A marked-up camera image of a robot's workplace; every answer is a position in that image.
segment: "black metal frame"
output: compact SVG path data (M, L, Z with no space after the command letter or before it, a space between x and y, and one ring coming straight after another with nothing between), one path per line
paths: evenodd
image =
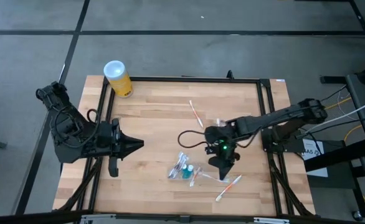
M338 31L322 31L322 30L306 30L306 31L289 31L289 30L82 30L83 22L88 10L88 6L90 4L90 0L84 0L82 10L74 30L0 30L0 35L72 35L72 41L70 43L67 56L65 58L64 67L60 73L59 83L65 83L67 78L67 74L69 72L70 64L72 62L72 57L75 52L78 38L80 35L274 35L274 36L314 36L314 35L334 35L334 36L360 36L365 37L365 22L361 13L359 12L354 0L318 0L318 1L339 1L350 3L353 11L356 13L357 18L361 24L363 30L338 30ZM150 81L150 77L136 77L132 78L132 80L142 80L142 81ZM168 78L159 78L159 81L168 82ZM220 79L220 78L194 78L194 81L191 82L231 82L231 79ZM245 82L240 80L235 80L233 82ZM268 94L268 103L272 102L272 96L270 98ZM260 109L262 113L265 111L262 108L262 104L260 104ZM19 191L19 195L17 197L17 202L14 206L14 213L16 215L22 215L25 212L27 203L29 201L29 197L34 185L34 181L36 179L37 171L40 166L40 162L42 159L42 155L44 153L45 144L47 142L49 136L49 117L46 116L42 125L42 129L40 131L39 137L37 139L32 159L28 165L28 173L24 177L23 184ZM283 156L278 156L279 163L283 166L284 160ZM89 168L92 164L92 160L87 160L87 165L85 168L85 174L88 173ZM272 181L273 185L277 185L275 179ZM278 195L278 188L274 191L274 195ZM292 213L292 205L290 202L287 202L288 212ZM78 207L82 206L82 199L78 201Z
M266 89L267 100L270 111L274 111L274 104L272 98L272 91L270 86L270 80L268 79L235 79L232 76L232 72L228 72L227 78L173 78L173 77L131 77L133 82L141 81L141 82L206 82L206 83L249 83L256 84L257 94L258 94L258 103L260 108L261 115L266 114L265 111L265 102L263 97L263 88ZM101 116L103 110L103 104L105 102L106 90L108 87L108 82L104 77L102 90L100 99L98 101L98 116ZM108 100L108 108L106 114L106 120L111 120L111 111L113 109L113 102L115 100L115 92L110 89L111 94ZM320 218L316 215L305 214L306 216L297 216L293 212L292 202L290 201L290 197L296 198L292 190L288 188L288 180L287 180L287 172L285 167L285 162L283 160L282 154L278 155L278 160L280 162L281 174L274 173L275 169L275 161L273 159L273 153L267 152L268 163L270 164L270 178L272 180L272 190L275 201L275 211L276 215L274 217L253 217L253 216L229 216L229 215L168 215L168 214L142 214L142 213L95 213L94 205L95 199L97 196L97 190L100 180L100 172L102 166L102 157L97 158L95 165L91 167L92 160L87 159L85 165L85 172L82 178L82 183L72 195L72 197L68 200L68 202L62 206L59 210L49 212L49 213L36 213L36 214L27 214L27 215L11 215L6 217L0 217L0 223L66 223L66 222L79 222L83 220L84 215L91 214L109 214L109 218L114 219L135 219L135 220L164 220L164 221L177 221L182 223L196 222L196 221L217 221L217 222L254 222L259 218L277 218L277 219L289 219L290 223L355 223L355 222L347 222L347 221L339 221L339 220L330 220L326 218ZM278 184L276 177L278 177L279 181L284 181L285 185L285 195L287 196L287 206L288 206L288 214L284 214L282 212L282 206L280 197L278 194ZM88 210L79 210L83 205L85 189L87 188L88 183L93 178L92 191L90 194L90 201L88 205ZM71 211L75 202L78 201L78 209L76 211Z

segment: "wooden table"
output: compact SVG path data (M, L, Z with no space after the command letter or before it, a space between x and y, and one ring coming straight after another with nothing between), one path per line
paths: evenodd
M82 114L86 114L90 108L97 108L102 80L102 76L87 77L78 107ZM289 106L285 82L270 82L275 109ZM204 152L204 145L184 149L177 143L181 131L203 131L188 101L192 100L205 126L214 124L217 118L260 116L256 85L133 82L133 89L131 97L115 98L112 117L121 118L122 131L128 136L143 139L145 146L118 163L117 178L110 177L107 170L108 158L104 157L94 209L96 212L276 215L267 155L263 152L260 135L256 136L248 148L236 149L241 160L235 163L229 175L236 177L242 174L243 177L220 202L215 202L215 198L225 184L200 179L194 187L189 187L187 182L167 179L168 170L175 164L179 151L187 153L190 162L200 164L210 175L218 176L217 168L207 164L210 156ZM267 105L265 90L263 92ZM181 140L185 145L192 145L204 138L198 134L187 134ZM303 161L294 154L285 154L285 162L290 187L305 207L314 213ZM84 166L85 159L64 164L54 208L62 206L81 183ZM88 207L90 192L91 186L88 186L84 208ZM279 192L282 209L286 213L281 187Z

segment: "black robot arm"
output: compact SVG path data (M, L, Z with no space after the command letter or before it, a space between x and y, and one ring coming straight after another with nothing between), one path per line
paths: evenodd
M117 159L122 159L144 146L144 141L123 134L118 119L111 123L86 120L69 102L67 89L57 82L36 91L36 97L49 112L50 130L55 153L60 162L73 163L80 158L110 156L109 172L118 176Z
M208 146L207 154L216 156L209 159L209 164L219 168L220 179L224 179L240 156L235 152L239 141L254 136L262 129L270 129L273 142L282 142L290 134L306 124L322 123L327 117L324 106L319 100L305 99L297 105L284 108L263 116L244 116L226 122L225 126L210 126L205 129L205 139Z

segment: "plastic packaging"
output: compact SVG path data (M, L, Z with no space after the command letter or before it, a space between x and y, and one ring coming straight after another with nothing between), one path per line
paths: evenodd
M229 179L228 177L224 177L224 180L220 180L220 179L218 179L218 178L212 177L212 176L210 176L210 175L208 175L208 174L205 174L205 173L203 173L203 172L201 172L201 173L200 173L200 175L201 175L201 176L203 176L203 177L207 177L207 178L210 178L210 179L216 180L216 181L218 181L218 182L220 182L220 183L229 183L229 182L230 182L230 179Z
M170 170L168 178L169 179L175 179L177 175L180 173L181 169L186 165L186 162L188 161L188 156L185 155L183 152L180 152L178 154L178 161L176 165Z
M103 68L103 73L117 96L126 98L133 94L130 77L122 62L117 60L108 62Z

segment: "label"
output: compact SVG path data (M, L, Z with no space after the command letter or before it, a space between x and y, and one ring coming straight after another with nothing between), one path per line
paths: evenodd
M131 80L127 72L125 72L123 78L119 80L109 80L109 84L112 86L116 95L119 97L129 97L129 95L133 92Z
M303 139L303 144L305 146L305 155L303 156L304 160L311 159L320 155L320 152L318 152L317 147L315 146L315 142L313 140ZM324 154L324 145L322 144L322 142L317 141L317 145L321 153ZM328 170L326 169L326 167L324 167L318 170L307 172L307 175L328 177Z

